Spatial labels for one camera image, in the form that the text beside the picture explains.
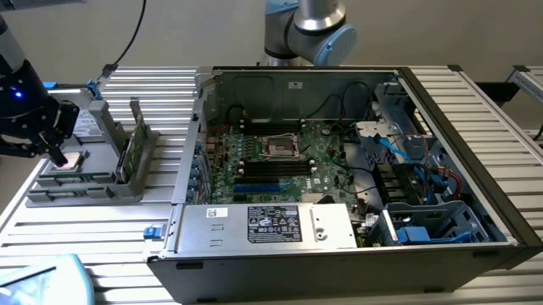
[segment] warning label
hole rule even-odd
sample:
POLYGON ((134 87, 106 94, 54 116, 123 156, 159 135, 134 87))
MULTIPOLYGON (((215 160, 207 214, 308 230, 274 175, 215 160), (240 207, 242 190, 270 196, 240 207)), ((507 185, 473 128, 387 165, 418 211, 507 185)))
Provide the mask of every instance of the warning label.
POLYGON ((79 112, 76 126, 74 127, 74 134, 78 137, 99 137, 102 136, 102 130, 96 124, 95 117, 88 110, 79 112))
POLYGON ((296 205, 248 207, 247 240, 251 243, 292 243, 302 241, 296 205))

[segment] motherboard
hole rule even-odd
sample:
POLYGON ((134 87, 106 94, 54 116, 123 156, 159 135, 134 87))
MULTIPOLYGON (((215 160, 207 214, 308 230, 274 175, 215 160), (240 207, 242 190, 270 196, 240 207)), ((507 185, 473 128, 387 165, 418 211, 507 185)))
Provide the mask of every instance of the motherboard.
POLYGON ((335 124, 312 121, 298 132, 248 135, 239 126, 212 126, 207 154, 214 176, 212 204, 357 203, 342 161, 335 124))

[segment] gray wall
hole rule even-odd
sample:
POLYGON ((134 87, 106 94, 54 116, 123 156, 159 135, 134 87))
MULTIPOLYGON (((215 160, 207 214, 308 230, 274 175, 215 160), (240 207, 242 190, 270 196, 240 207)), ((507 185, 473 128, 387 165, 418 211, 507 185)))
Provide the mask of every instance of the gray wall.
MULTIPOLYGON (((361 33, 348 64, 461 64, 478 80, 505 79, 514 64, 543 65, 543 0, 344 1, 361 33)), ((140 0, 88 0, 4 18, 42 78, 75 83, 98 77, 119 56, 140 7, 140 0)), ((263 10, 264 0, 150 0, 123 65, 254 64, 263 10)), ((530 99, 506 107, 525 128, 543 123, 543 105, 530 99)), ((35 160, 0 158, 6 202, 35 160)))

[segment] power supply label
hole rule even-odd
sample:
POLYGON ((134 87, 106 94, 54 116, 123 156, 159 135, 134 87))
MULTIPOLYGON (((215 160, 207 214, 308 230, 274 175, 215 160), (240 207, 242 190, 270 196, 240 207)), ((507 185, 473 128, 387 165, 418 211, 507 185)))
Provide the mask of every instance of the power supply label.
POLYGON ((247 208, 247 240, 251 243, 295 243, 302 241, 296 205, 247 208))

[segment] sticker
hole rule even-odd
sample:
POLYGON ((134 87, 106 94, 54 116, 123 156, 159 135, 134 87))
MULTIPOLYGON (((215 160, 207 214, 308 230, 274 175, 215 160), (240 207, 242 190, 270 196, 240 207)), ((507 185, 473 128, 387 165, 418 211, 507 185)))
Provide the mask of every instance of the sticker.
POLYGON ((100 137, 102 130, 96 124, 95 117, 88 110, 79 111, 76 125, 74 127, 74 134, 78 137, 100 137))
POLYGON ((302 81, 290 81, 288 82, 288 89, 302 89, 304 87, 304 83, 302 81))
POLYGON ((207 218, 228 217, 228 208, 208 208, 207 218))
POLYGON ((247 214, 247 240, 251 243, 295 243, 302 241, 296 205, 248 207, 247 214))

